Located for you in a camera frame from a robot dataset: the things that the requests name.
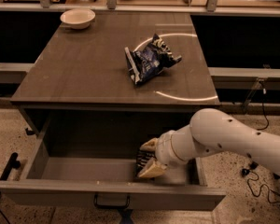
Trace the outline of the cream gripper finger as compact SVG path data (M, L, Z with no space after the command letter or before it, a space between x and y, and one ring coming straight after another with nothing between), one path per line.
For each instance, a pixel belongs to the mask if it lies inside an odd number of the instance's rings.
M141 151L147 151L147 152L154 152L156 150L156 145L158 143L157 138L152 138L145 142L142 146L140 146Z
M160 163L155 158L151 158L138 173L139 178L154 178L165 173L167 166Z

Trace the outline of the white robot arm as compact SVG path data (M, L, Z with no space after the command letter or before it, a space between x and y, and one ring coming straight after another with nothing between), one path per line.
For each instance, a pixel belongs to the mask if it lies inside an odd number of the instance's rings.
M280 135L261 132L213 108L197 111L189 125L152 138L139 148L137 176L154 178L195 158L229 151L280 176Z

